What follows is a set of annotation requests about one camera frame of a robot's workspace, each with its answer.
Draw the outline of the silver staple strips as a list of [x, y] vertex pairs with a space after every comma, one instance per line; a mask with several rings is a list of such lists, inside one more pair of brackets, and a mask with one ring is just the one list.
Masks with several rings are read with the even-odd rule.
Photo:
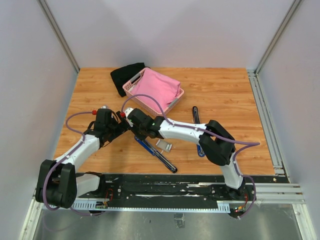
[[156, 143], [156, 146], [158, 148], [160, 148], [161, 150], [169, 153], [172, 149], [172, 144], [171, 143], [168, 143], [167, 141], [163, 140], [163, 139], [159, 139]]

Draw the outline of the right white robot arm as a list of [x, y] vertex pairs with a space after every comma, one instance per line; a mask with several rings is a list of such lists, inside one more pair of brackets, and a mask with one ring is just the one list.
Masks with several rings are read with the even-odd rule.
[[245, 189], [243, 177], [235, 169], [232, 157], [234, 138], [215, 120], [207, 124], [192, 124], [174, 121], [163, 116], [152, 118], [138, 108], [128, 107], [124, 111], [130, 130], [141, 140], [178, 139], [200, 146], [207, 159], [220, 167], [226, 185], [227, 196], [232, 200], [240, 199]]

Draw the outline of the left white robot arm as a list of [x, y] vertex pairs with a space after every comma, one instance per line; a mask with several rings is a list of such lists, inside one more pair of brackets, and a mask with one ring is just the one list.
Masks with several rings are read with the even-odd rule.
[[35, 199], [50, 211], [69, 209], [77, 197], [89, 192], [96, 198], [107, 193], [103, 174], [89, 171], [77, 176], [77, 172], [91, 155], [125, 133], [129, 124], [120, 111], [99, 108], [91, 114], [95, 120], [81, 133], [79, 141], [61, 156], [40, 165]]

